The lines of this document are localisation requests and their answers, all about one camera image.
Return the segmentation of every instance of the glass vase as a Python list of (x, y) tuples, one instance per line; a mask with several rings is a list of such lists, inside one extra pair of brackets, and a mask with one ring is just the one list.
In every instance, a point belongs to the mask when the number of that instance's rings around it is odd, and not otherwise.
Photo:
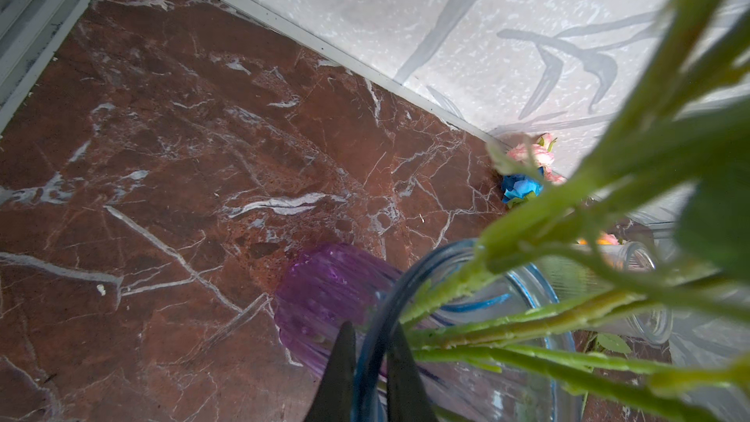
[[(589, 248), (584, 245), (573, 247), (584, 251)], [(649, 249), (638, 241), (600, 245), (598, 248), (605, 261), (615, 270), (631, 274), (648, 274), (656, 268), (656, 262), (651, 257)], [(534, 264), (549, 281), (560, 300), (612, 289), (610, 283), (567, 258), (547, 256), (534, 261)], [(667, 342), (672, 332), (672, 311), (668, 308), (654, 308), (639, 315), (608, 322), (591, 331), (635, 337), (652, 345), (660, 345)]]
[[(320, 377), (338, 328), (351, 321), (358, 355), (352, 421), (384, 420), (378, 382), (383, 356), (398, 317), (427, 280), (434, 286), (473, 257), (474, 240), (435, 249), (406, 273), (349, 245), (324, 245), (304, 253), (277, 291), (275, 320), (292, 357)], [(519, 267), (471, 297), (447, 304), (427, 319), (431, 327), (522, 313), (557, 303), (549, 283), (533, 266)], [(575, 351), (570, 333), (531, 342)], [(581, 398), (554, 381), (513, 367), (502, 372), (463, 363), (417, 362), (431, 402), (474, 422), (576, 422)]]

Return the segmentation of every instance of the red marble tile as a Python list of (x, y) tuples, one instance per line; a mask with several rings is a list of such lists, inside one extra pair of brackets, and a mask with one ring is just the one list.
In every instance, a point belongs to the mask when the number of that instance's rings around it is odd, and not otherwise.
[(295, 255), (504, 212), (479, 140), (216, 0), (93, 0), (56, 57), (0, 141), (0, 419), (300, 420)]

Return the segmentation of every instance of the pink rose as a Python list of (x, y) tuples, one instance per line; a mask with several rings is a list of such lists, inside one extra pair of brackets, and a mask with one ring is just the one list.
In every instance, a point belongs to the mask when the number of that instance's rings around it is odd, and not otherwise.
[(550, 169), (545, 169), (545, 180), (553, 184), (563, 184), (567, 181), (563, 175), (553, 173)]
[[(536, 166), (544, 166), (546, 168), (549, 168), (552, 165), (552, 162), (555, 161), (555, 155), (538, 144), (531, 145), (531, 153), (534, 155), (534, 159), (536, 160)], [(517, 162), (525, 163), (529, 159), (529, 152), (526, 148), (526, 145), (519, 144), (513, 147), (510, 152), (508, 152), (508, 156)]]

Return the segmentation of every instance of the white marble vein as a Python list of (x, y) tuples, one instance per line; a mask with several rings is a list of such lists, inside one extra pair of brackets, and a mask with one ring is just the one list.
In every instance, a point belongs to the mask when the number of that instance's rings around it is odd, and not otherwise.
[(300, 102), (299, 95), (295, 95), (286, 102), (280, 102), (280, 103), (268, 103), (268, 106), (276, 106), (277, 108), (292, 108), (293, 106), (298, 105)]
[(230, 210), (229, 217), (233, 219), (243, 213), (255, 209), (271, 209), (279, 215), (295, 215), (297, 213), (311, 211), (315, 203), (321, 199), (330, 198), (335, 202), (345, 202), (346, 198), (340, 195), (325, 194), (322, 192), (308, 192), (298, 198), (270, 198), (263, 201), (250, 202), (242, 207), (234, 207)]
[(0, 186), (0, 205), (5, 202), (20, 202), (21, 204), (36, 204), (44, 202), (48, 204), (65, 204), (73, 197), (73, 191), (65, 190), (65, 180), (60, 172), (55, 172), (44, 186), (22, 188), (20, 190), (9, 190)]
[(375, 103), (375, 106), (373, 107), (373, 116), (375, 117), (375, 124), (380, 126), (380, 98), (377, 97), (375, 94), (375, 90), (373, 89), (373, 83), (365, 79), (364, 84), (367, 85), (368, 91), (370, 92), (370, 96), (373, 98), (373, 102)]
[(91, 144), (91, 141), (86, 141), (83, 143), (83, 145), (78, 147), (78, 150), (73, 152), (73, 155), (68, 159), (68, 163), (75, 162), (76, 160), (81, 158), (86, 153), (86, 149), (89, 148), (90, 144)]
[(248, 75), (252, 75), (252, 74), (250, 74), (250, 71), (247, 70), (247, 69), (245, 69), (245, 66), (243, 66), (240, 63), (239, 57), (235, 57), (234, 59), (232, 59), (231, 62), (228, 62), (227, 63), (227, 67), (229, 67), (231, 70), (239, 70), (240, 72), (244, 72), (244, 73), (246, 73)]
[(104, 206), (105, 209), (109, 213), (112, 214), (115, 218), (123, 221), (128, 227), (130, 227), (132, 230), (136, 231), (136, 233), (143, 236), (145, 239), (147, 239), (152, 245), (154, 245), (156, 248), (161, 249), (163, 252), (165, 252), (167, 255), (172, 256), (174, 259), (177, 260), (177, 262), (184, 268), (188, 274), (191, 275), (193, 280), (199, 282), (202, 286), (208, 288), (214, 296), (218, 298), (218, 300), (226, 305), (228, 308), (235, 310), (237, 313), (242, 312), (242, 308), (235, 305), (229, 298), (225, 297), (224, 294), (221, 293), (221, 291), (218, 289), (217, 286), (209, 282), (208, 280), (204, 279), (203, 277), (198, 274), (198, 272), (193, 269), (187, 261), (182, 257), (180, 253), (178, 253), (174, 248), (167, 246), (162, 240), (156, 238), (153, 233), (150, 231), (144, 229), (142, 226), (138, 225), (133, 219), (125, 215), (124, 213), (118, 211), (111, 205)]
[(91, 272), (88, 270), (78, 269), (65, 269), (64, 267), (55, 266), (46, 261), (42, 261), (39, 258), (28, 256), (24, 254), (15, 254), (12, 252), (0, 252), (0, 261), (8, 265), (14, 266), (25, 266), (39, 269), (49, 274), (54, 274), (59, 277), (66, 277), (68, 279), (85, 280), (88, 282), (96, 282), (98, 290), (102, 283), (112, 284), (115, 288), (116, 293), (116, 305), (117, 308), (120, 304), (121, 292), (120, 285), (122, 284), (122, 277), (113, 276), (112, 274), (106, 274), (104, 272)]

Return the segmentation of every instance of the patterned wallpaper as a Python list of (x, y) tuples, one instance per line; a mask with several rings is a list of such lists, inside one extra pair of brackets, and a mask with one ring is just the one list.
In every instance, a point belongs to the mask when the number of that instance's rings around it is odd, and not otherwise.
[[(498, 138), (552, 132), (569, 175), (637, 80), (666, 0), (256, 1)], [(712, 34), (749, 1), (729, 0)], [(635, 216), (673, 220), (687, 193)]]

